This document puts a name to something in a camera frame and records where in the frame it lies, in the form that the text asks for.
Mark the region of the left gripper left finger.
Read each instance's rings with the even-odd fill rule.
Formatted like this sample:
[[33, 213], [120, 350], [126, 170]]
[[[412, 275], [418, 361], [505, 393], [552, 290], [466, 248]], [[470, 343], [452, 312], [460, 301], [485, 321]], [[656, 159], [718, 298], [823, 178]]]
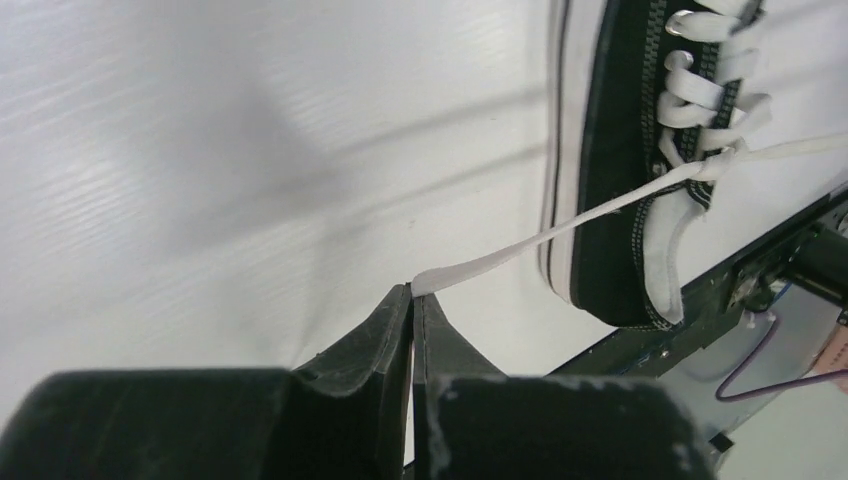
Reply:
[[1, 436], [5, 479], [397, 479], [411, 292], [300, 367], [68, 371]]

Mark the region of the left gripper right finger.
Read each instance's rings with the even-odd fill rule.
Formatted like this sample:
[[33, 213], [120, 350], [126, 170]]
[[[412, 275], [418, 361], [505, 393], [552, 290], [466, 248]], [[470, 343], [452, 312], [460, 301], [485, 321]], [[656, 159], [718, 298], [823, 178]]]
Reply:
[[712, 479], [687, 409], [639, 378], [510, 376], [412, 303], [418, 479]]

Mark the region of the black white canvas sneaker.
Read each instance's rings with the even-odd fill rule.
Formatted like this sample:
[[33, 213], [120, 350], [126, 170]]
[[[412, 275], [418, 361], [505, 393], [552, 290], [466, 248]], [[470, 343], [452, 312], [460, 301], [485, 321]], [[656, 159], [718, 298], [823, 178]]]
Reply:
[[[760, 54], [759, 1], [567, 1], [556, 14], [547, 226], [679, 166], [729, 165], [771, 118], [768, 95], [741, 90]], [[617, 328], [676, 329], [679, 244], [721, 173], [676, 181], [544, 243], [552, 290]]]

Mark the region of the white shoelace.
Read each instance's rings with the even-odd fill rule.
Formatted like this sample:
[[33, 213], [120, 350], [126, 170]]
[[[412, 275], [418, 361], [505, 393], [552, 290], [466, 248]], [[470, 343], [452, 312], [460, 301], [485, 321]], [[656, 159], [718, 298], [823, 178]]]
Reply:
[[655, 25], [645, 36], [646, 42], [657, 42], [661, 34], [666, 34], [678, 35], [688, 42], [720, 47], [715, 71], [706, 76], [700, 76], [684, 65], [683, 54], [672, 53], [669, 56], [668, 87], [659, 95], [654, 115], [645, 128], [649, 139], [657, 143], [655, 148], [660, 152], [660, 161], [665, 168], [663, 174], [630, 193], [521, 242], [465, 263], [424, 271], [416, 275], [411, 283], [414, 296], [429, 295], [475, 278], [590, 220], [662, 193], [684, 181], [713, 182], [740, 161], [770, 160], [846, 146], [846, 135], [834, 134], [749, 150], [744, 141], [749, 130], [758, 129], [771, 119], [772, 98], [761, 93], [740, 99], [740, 115], [736, 123], [725, 130], [711, 128], [726, 84], [744, 79], [757, 62], [762, 23], [744, 20], [748, 6], [745, 1], [704, 1], [701, 6], [699, 11], [684, 9], [674, 14], [662, 10], [655, 15]]

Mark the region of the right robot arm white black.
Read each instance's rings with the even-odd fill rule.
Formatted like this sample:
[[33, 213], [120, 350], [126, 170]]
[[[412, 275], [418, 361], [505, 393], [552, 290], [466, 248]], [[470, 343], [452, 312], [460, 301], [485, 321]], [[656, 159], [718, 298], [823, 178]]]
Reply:
[[838, 307], [847, 307], [847, 238], [822, 230], [805, 243], [784, 270], [795, 286]]

